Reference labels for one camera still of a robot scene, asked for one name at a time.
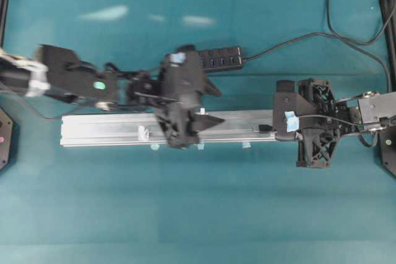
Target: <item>wire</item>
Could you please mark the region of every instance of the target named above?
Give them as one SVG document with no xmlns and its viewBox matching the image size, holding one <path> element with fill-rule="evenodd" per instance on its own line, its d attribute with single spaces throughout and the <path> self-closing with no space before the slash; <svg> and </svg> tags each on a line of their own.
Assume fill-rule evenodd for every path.
<svg viewBox="0 0 396 264">
<path fill-rule="evenodd" d="M 364 139 L 362 133 L 359 133 L 358 138 L 360 142 L 367 148 L 374 148 L 378 143 L 378 132 L 376 132 L 372 137 L 372 142 L 368 143 L 367 140 Z"/>
<path fill-rule="evenodd" d="M 75 108 L 71 109 L 70 111 L 64 113 L 64 114 L 60 114 L 56 117 L 47 117 L 44 116 L 41 112 L 39 112 L 33 105 L 31 105 L 23 96 L 19 95 L 18 93 L 16 93 L 15 91 L 11 90 L 9 87 L 7 87 L 5 84 L 3 84 L 2 81 L 0 81 L 0 87 L 2 89 L 5 89 L 7 92 L 9 92 L 11 95 L 14 95 L 18 98 L 19 102 L 25 106 L 27 109 L 29 109 L 33 114 L 35 114 L 36 116 L 46 120 L 46 121 L 58 121 L 60 119 L 62 119 L 62 117 L 64 116 L 69 116 L 71 114 L 74 114 L 76 111 L 87 107 L 88 105 L 90 105 L 92 102 L 89 100 L 87 100 L 85 103 L 80 103 L 78 104 Z"/>
<path fill-rule="evenodd" d="M 371 126 L 371 125 L 379 125 L 382 124 L 382 122 L 371 122 L 371 123 L 365 123 L 365 124 L 356 124 L 356 123 L 352 123 L 349 121 L 345 121 L 345 120 L 341 120 L 341 119 L 337 119 L 336 117 L 332 117 L 332 116 L 325 116 L 323 114 L 305 114 L 303 116 L 297 116 L 300 119 L 303 119 L 305 117 L 323 117 L 324 119 L 331 119 L 333 121 L 338 121 L 347 125 L 351 125 L 351 126 L 355 126 L 355 127 L 359 127 L 359 126 Z"/>
<path fill-rule="evenodd" d="M 293 38 L 291 40 L 284 41 L 283 43 L 275 45 L 275 46 L 273 46 L 273 47 L 271 47 L 269 49 L 263 50 L 262 52 L 259 52 L 258 54 L 254 55 L 254 56 L 246 57 L 246 58 L 243 59 L 243 62 L 248 62 L 248 61 L 255 60 L 255 59 L 260 58 L 262 56 L 265 56 L 265 55 L 267 55 L 267 54 L 269 54 L 269 53 L 271 53 L 273 51 L 276 51 L 277 49 L 280 49 L 280 48 L 282 48 L 284 46 L 291 45 L 293 43 L 296 43 L 296 42 L 301 41 L 301 40 L 305 40 L 305 39 L 313 37 L 313 36 L 325 36 L 325 37 L 329 37 L 329 38 L 336 38 L 336 39 L 340 40 L 341 42 L 345 43 L 346 45 L 348 45 L 349 47 L 353 48 L 354 50 L 356 50 L 356 51 L 366 55 L 367 57 L 370 57 L 371 59 L 375 60 L 376 62 L 378 62 L 382 66 L 382 68 L 384 70 L 384 73 L 385 73 L 385 76 L 386 76 L 387 91 L 390 92 L 390 87 L 391 87 L 390 73 L 389 73 L 388 67 L 386 66 L 386 63 L 384 61 L 382 61 L 380 58 L 378 58 L 377 56 L 375 56 L 375 55 L 373 55 L 373 54 L 371 54 L 371 53 L 369 53 L 369 52 L 357 47 L 356 45 L 367 46 L 367 45 L 371 45 L 371 44 L 375 43 L 384 34 L 386 26 L 388 26 L 391 18 L 395 14 L 395 11 L 396 11 L 396 0 L 393 0 L 392 10 L 391 10 L 389 16 L 387 17 L 387 19 L 385 20 L 382 28 L 378 31 L 378 33 L 375 35 L 375 37 L 371 38 L 368 41 L 360 41 L 360 40 L 356 40 L 356 39 L 353 39 L 353 38 L 350 38 L 350 37 L 342 36 L 342 35 L 338 34 L 334 30 L 334 28 L 332 26 L 332 23 L 331 23 L 331 19 L 330 19 L 330 0 L 326 0 L 327 26 L 328 26 L 329 30 L 332 33 L 311 32 L 311 33 L 299 36 L 297 38 Z"/>
</svg>

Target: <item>power cord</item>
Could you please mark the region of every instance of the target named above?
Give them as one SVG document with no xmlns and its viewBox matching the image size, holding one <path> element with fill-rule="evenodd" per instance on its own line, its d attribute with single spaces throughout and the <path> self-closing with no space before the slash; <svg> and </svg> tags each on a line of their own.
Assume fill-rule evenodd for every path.
<svg viewBox="0 0 396 264">
<path fill-rule="evenodd" d="M 305 39 L 313 37 L 313 36 L 325 36 L 325 37 L 329 37 L 329 38 L 337 38 L 338 40 L 342 41 L 343 43 L 345 43 L 349 47 L 353 48 L 354 50 L 356 50 L 356 51 L 366 55 L 367 57 L 370 57 L 371 59 L 375 60 L 376 62 L 378 62 L 382 66 L 382 68 L 383 68 L 383 70 L 385 72 L 385 76 L 386 76 L 387 91 L 390 92 L 390 86 L 391 86 L 390 73 L 389 73 L 388 67 L 386 66 L 386 63 L 384 61 L 382 61 L 379 57 L 377 57 L 377 56 L 375 56 L 375 55 L 373 55 L 373 54 L 371 54 L 371 53 L 369 53 L 369 52 L 357 47 L 356 45 L 360 45 L 360 46 L 372 45 L 373 43 L 375 43 L 384 34 L 386 26 L 388 26 L 391 18 L 394 16 L 395 11 L 396 11 L 396 0 L 393 0 L 393 2 L 394 3 L 393 3 L 393 6 L 392 6 L 392 10 L 391 10 L 388 18 L 385 20 L 382 28 L 375 35 L 374 38 L 371 38 L 368 41 L 355 40 L 353 38 L 345 37 L 345 36 L 342 36 L 342 35 L 338 34 L 334 30 L 334 28 L 332 26 L 332 23 L 331 23 L 331 19 L 330 19 L 330 0 L 326 0 L 327 26 L 328 26 L 329 30 L 332 33 L 311 32 L 311 33 L 305 34 L 303 36 L 299 36 L 297 38 L 293 38 L 291 40 L 284 41 L 283 43 L 280 43 L 280 44 L 278 44 L 276 46 L 273 46 L 273 47 L 271 47 L 269 49 L 266 49 L 266 50 L 264 50 L 262 52 L 259 52 L 258 54 L 254 55 L 254 56 L 246 57 L 246 58 L 243 59 L 243 62 L 249 62 L 249 61 L 258 59 L 258 58 L 260 58 L 262 56 L 265 56 L 265 55 L 267 55 L 267 54 L 269 54 L 269 53 L 271 53 L 273 51 L 276 51 L 277 49 L 280 49 L 280 48 L 282 48 L 284 46 L 291 45 L 293 43 L 296 43 L 296 42 L 301 41 L 301 40 L 305 40 Z"/>
</svg>

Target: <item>green light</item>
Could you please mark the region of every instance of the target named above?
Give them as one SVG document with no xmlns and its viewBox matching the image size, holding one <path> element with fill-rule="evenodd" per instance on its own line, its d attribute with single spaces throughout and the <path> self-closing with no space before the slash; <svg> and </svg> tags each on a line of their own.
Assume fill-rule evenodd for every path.
<svg viewBox="0 0 396 264">
<path fill-rule="evenodd" d="M 106 88 L 106 85 L 103 82 L 94 82 L 93 87 L 95 89 L 104 90 Z"/>
</svg>

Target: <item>teal mat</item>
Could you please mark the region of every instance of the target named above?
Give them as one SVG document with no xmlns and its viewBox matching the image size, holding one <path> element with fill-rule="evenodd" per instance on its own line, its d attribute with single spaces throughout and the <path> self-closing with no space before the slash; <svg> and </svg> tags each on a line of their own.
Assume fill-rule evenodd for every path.
<svg viewBox="0 0 396 264">
<path fill-rule="evenodd" d="M 368 38 L 378 0 L 332 0 L 335 27 Z M 75 49 L 98 67 L 148 69 L 164 54 L 240 45 L 246 55 L 326 30 L 324 0 L 10 0 L 4 47 Z M 368 47 L 387 59 L 383 38 Z M 289 46 L 213 74 L 209 110 L 272 108 L 278 79 L 327 78 L 337 97 L 385 91 L 381 67 L 336 40 Z M 342 140 L 332 167 L 295 167 L 295 143 L 62 148 L 9 96 L 16 157 L 0 173 L 2 263 L 394 263 L 396 180 L 375 150 Z M 47 115 L 70 107 L 30 100 Z"/>
</svg>

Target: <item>metal rail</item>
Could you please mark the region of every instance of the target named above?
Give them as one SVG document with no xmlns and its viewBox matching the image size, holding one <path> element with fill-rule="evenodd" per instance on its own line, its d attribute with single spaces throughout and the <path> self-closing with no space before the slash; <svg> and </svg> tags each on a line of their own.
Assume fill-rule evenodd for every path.
<svg viewBox="0 0 396 264">
<path fill-rule="evenodd" d="M 225 122 L 199 133 L 202 143 L 271 142 L 271 132 L 260 133 L 259 125 L 272 125 L 272 110 L 214 111 L 207 113 Z M 64 116 L 61 145 L 159 145 L 166 143 L 155 116 L 144 114 L 88 114 Z"/>
</svg>

